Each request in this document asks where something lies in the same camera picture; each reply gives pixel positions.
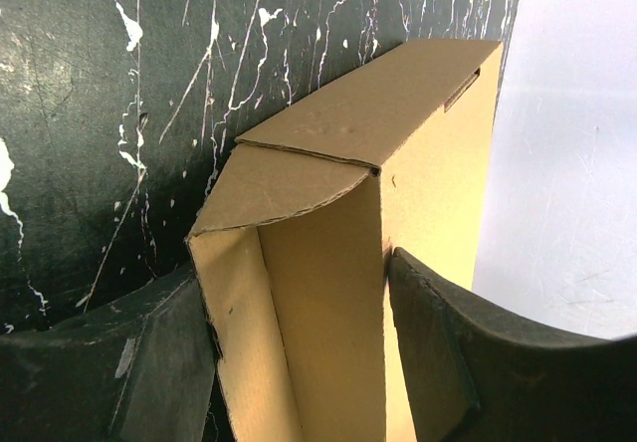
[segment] cardboard tab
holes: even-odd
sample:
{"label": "cardboard tab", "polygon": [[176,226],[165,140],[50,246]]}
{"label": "cardboard tab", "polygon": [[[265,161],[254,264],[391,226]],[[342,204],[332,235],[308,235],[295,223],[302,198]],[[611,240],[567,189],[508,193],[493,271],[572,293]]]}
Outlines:
{"label": "cardboard tab", "polygon": [[239,145],[190,234],[263,225],[303,215],[347,193],[367,173],[353,165]]}
{"label": "cardboard tab", "polygon": [[476,71],[499,47],[495,41],[409,41],[237,141],[380,168],[429,116],[460,96],[469,76],[480,79]]}

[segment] open cardboard box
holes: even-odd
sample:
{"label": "open cardboard box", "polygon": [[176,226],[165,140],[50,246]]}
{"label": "open cardboard box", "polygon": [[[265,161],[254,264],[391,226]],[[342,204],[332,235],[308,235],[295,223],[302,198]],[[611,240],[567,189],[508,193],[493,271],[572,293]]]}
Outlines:
{"label": "open cardboard box", "polygon": [[409,41],[237,139],[188,245],[239,442],[415,440],[385,261],[471,285],[501,54]]}

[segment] white surface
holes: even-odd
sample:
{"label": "white surface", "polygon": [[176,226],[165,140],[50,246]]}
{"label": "white surface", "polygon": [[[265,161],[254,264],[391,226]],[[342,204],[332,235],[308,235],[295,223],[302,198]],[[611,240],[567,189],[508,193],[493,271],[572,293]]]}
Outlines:
{"label": "white surface", "polygon": [[637,332],[637,0],[521,0],[474,291],[572,332]]}

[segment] brown cardboard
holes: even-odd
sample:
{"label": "brown cardboard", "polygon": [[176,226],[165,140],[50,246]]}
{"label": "brown cardboard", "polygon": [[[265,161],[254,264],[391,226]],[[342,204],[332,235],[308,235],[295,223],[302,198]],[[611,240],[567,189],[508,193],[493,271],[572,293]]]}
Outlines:
{"label": "brown cardboard", "polygon": [[415,440],[385,256],[470,287],[501,53],[410,41],[238,138],[188,245],[239,442]]}

